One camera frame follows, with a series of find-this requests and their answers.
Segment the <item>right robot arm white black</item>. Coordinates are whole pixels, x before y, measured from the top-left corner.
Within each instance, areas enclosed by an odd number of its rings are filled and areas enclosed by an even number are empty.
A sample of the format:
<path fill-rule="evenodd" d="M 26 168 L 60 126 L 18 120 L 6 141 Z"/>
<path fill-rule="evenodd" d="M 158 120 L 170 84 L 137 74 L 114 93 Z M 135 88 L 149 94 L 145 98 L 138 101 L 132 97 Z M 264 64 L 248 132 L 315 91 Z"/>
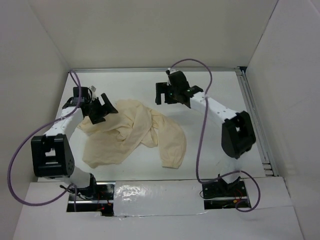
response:
<path fill-rule="evenodd" d="M 245 110 L 237 112 L 230 109 L 208 95 L 209 88 L 202 89 L 197 85 L 190 86 L 185 74 L 180 70 L 166 70 L 167 81 L 155 84 L 155 103 L 182 104 L 203 114 L 203 123 L 196 155 L 196 179 L 202 185 L 218 182 L 218 190 L 223 196 L 230 196 L 240 181 L 243 170 L 238 161 L 243 154 L 249 152 L 256 143 L 251 117 Z M 226 172 L 218 174 L 211 180 L 200 178 L 199 166 L 201 150 L 207 121 L 220 128 L 220 145 L 227 156 Z"/>

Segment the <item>cream yellow jacket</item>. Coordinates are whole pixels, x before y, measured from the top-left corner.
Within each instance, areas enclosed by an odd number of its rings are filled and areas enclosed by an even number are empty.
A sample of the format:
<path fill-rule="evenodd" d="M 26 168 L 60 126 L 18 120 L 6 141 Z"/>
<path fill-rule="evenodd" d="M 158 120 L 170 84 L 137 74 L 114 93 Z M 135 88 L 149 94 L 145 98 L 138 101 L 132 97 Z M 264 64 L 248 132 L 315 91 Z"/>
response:
<path fill-rule="evenodd" d="M 139 145 L 157 147 L 161 165 L 178 169 L 185 157 L 187 139 L 178 123 L 134 99 L 118 100 L 117 113 L 93 124 L 85 117 L 77 126 L 88 138 L 82 160 L 95 169 L 121 164 Z"/>

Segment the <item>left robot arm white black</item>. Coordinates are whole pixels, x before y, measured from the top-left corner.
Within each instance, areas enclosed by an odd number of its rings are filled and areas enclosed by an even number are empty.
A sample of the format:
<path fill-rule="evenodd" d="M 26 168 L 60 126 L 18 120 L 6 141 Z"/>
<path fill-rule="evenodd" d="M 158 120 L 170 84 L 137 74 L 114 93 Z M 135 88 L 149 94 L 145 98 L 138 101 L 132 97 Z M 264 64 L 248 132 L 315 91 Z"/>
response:
<path fill-rule="evenodd" d="M 75 166 L 69 140 L 85 117 L 93 125 L 105 122 L 108 114 L 117 114 L 107 95 L 95 95 L 94 87 L 74 87 L 73 96 L 62 107 L 60 118 L 43 135 L 31 139 L 33 172 L 38 178 L 58 179 L 76 186 L 78 196 L 92 200 L 99 187 L 92 173 Z"/>

